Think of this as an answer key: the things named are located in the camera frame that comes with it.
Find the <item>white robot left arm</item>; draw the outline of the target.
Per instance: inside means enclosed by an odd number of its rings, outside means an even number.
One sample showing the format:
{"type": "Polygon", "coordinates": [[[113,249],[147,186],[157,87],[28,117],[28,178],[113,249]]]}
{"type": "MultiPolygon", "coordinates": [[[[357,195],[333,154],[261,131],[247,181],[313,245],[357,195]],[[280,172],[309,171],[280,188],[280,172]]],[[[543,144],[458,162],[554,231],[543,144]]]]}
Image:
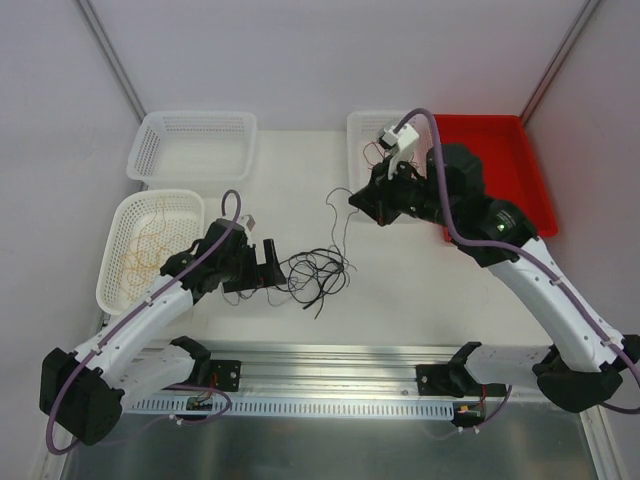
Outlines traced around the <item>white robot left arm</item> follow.
{"type": "Polygon", "coordinates": [[[141,297],[103,331],[70,352],[53,349],[43,360],[39,408],[47,415],[48,449],[59,453],[53,428],[92,446],[116,426],[124,410],[167,387],[214,387],[222,374],[209,350],[180,336],[142,361],[137,355],[154,336],[204,296],[266,289],[285,284],[275,243],[263,242],[259,262],[251,240],[251,217],[219,218],[204,238],[171,256],[141,297]]]}

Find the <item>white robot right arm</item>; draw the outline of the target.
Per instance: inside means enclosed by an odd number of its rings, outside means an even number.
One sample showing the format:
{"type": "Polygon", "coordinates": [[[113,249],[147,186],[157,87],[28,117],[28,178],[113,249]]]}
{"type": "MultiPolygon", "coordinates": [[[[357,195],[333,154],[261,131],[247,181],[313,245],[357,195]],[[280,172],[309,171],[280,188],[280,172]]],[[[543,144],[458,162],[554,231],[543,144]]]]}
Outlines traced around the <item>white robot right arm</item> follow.
{"type": "Polygon", "coordinates": [[[482,161],[466,146],[431,148],[426,170],[421,176],[411,164],[385,158],[349,203],[380,226],[405,214],[447,228],[452,243],[501,280],[552,343],[524,348],[468,342],[447,363],[419,368],[420,388],[461,398],[488,385],[523,386],[571,413],[607,407],[623,371],[639,373],[638,336],[620,334],[597,315],[524,213],[486,194],[482,161]]]}

